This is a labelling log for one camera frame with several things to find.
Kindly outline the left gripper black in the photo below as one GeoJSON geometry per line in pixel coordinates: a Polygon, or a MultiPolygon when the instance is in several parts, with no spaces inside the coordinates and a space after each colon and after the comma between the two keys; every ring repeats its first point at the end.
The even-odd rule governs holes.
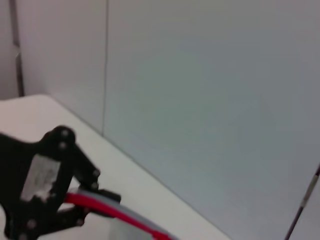
{"type": "Polygon", "coordinates": [[[0,133],[0,206],[6,217],[5,236],[36,240],[40,235],[82,226],[88,215],[83,207],[59,210],[73,175],[81,189],[120,203],[120,194],[99,188],[100,174],[76,144],[75,133],[65,126],[54,128],[37,142],[0,133]]]}

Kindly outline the red-edged transparent document bag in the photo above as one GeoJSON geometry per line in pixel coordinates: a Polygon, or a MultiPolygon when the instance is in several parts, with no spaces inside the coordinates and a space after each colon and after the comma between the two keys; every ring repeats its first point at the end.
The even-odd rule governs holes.
{"type": "Polygon", "coordinates": [[[77,189],[66,193],[64,202],[84,207],[97,214],[110,215],[150,234],[154,240],[180,240],[158,224],[100,193],[77,189]]]}

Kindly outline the thin dark rod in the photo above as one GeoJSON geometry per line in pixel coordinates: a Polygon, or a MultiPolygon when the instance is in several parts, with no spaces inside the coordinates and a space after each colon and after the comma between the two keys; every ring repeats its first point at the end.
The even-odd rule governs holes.
{"type": "Polygon", "coordinates": [[[292,233],[293,233],[293,231],[294,231],[294,229],[295,229],[295,227],[296,227],[296,225],[297,225],[297,223],[298,223],[298,221],[299,221],[299,219],[300,219],[305,207],[308,204],[308,201],[309,201],[309,199],[310,199],[310,197],[311,197],[311,195],[312,195],[312,193],[313,193],[313,191],[314,191],[314,189],[316,187],[316,184],[317,184],[317,182],[319,180],[319,177],[320,177],[320,164],[317,167],[316,172],[312,176],[312,179],[311,179],[311,181],[310,181],[310,183],[308,185],[307,190],[305,191],[305,194],[304,194],[304,196],[303,196],[303,198],[301,200],[299,208],[298,208],[298,210],[297,210],[297,212],[296,212],[296,214],[294,216],[294,219],[293,219],[293,221],[292,221],[292,223],[291,223],[291,225],[290,225],[290,227],[289,227],[289,229],[288,229],[288,231],[287,231],[287,233],[285,235],[284,240],[290,240],[291,239],[292,233]]]}

